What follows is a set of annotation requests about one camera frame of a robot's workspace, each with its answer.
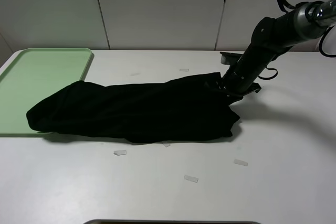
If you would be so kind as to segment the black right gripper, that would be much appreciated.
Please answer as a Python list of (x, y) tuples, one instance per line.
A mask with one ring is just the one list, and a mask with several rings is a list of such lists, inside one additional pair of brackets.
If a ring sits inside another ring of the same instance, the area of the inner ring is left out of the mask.
[(212, 98), (225, 105), (241, 101), (248, 94), (258, 93), (261, 90), (258, 83), (245, 85), (244, 80), (235, 74), (233, 76), (225, 74), (223, 77), (219, 75), (214, 80), (206, 81), (204, 88)]

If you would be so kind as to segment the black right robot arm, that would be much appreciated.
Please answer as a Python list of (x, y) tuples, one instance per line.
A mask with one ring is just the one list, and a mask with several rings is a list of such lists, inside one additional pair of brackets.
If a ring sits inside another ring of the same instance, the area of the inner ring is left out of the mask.
[(229, 68), (217, 82), (204, 85), (208, 95), (221, 95), (226, 104), (259, 92), (255, 81), (270, 62), (293, 46), (315, 39), (323, 41), (335, 26), (335, 0), (301, 2), (296, 6), (277, 0), (284, 15), (263, 18), (255, 27), (251, 41), (242, 54), (222, 51), (221, 63)]

